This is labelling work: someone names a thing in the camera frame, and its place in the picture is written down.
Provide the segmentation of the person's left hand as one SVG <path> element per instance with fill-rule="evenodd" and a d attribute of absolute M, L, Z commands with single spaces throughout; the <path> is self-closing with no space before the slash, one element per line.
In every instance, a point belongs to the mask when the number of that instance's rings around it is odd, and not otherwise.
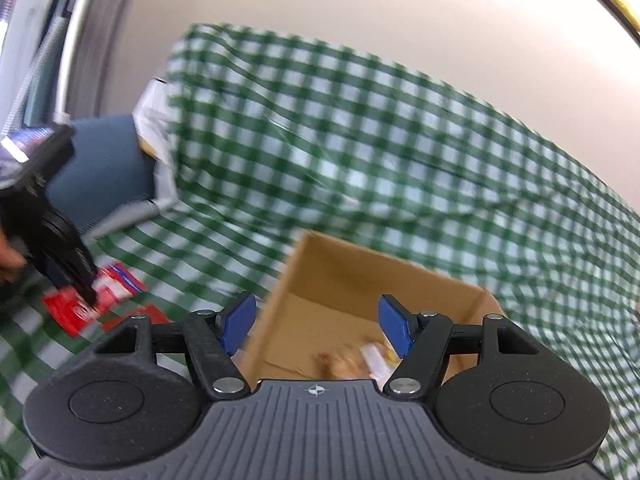
<path fill-rule="evenodd" d="M 6 234 L 0 230 L 0 278 L 2 282 L 13 282 L 26 266 L 26 259 L 14 249 Z"/>

